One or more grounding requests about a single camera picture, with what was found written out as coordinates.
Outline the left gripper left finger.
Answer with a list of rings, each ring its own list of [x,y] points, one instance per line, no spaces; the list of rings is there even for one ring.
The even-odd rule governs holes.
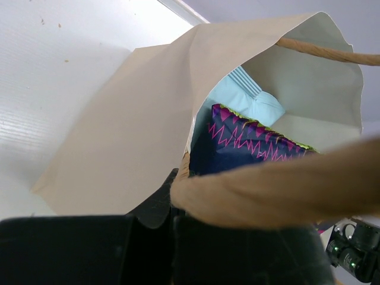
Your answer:
[[[2,284],[169,284],[167,223],[132,215],[1,222]]]

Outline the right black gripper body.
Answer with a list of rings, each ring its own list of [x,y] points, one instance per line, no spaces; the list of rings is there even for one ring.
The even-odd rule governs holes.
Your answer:
[[[332,227],[326,253],[333,267],[341,267],[356,280],[379,283],[379,227],[356,218]]]

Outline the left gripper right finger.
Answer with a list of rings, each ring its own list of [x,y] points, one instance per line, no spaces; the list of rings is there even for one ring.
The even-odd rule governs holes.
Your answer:
[[[173,169],[135,207],[144,226],[163,231],[171,284],[334,284],[321,239],[311,226],[283,230],[225,229],[202,223],[170,203]]]

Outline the purple nut snack bag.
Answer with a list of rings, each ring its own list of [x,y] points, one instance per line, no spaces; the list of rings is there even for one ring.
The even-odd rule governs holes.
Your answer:
[[[222,104],[214,104],[211,117],[191,150],[189,169],[202,176],[248,164],[288,161],[311,153],[316,153],[311,146],[295,142]]]

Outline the brown paper bag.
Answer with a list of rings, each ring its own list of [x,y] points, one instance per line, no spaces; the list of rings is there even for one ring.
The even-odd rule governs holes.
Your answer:
[[[135,49],[92,98],[32,191],[57,214],[123,214],[167,172],[175,206],[208,224],[276,228],[379,213],[379,139],[362,141],[362,64],[323,12],[200,24]],[[317,153],[188,176],[209,92],[243,66],[285,108],[275,131]]]

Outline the light blue cassava chips bag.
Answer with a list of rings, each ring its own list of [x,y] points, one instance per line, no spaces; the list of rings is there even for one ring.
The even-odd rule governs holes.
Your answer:
[[[273,125],[285,110],[279,101],[264,91],[241,67],[235,68],[210,91],[197,114],[197,124],[211,115],[211,107],[220,103],[244,117]]]

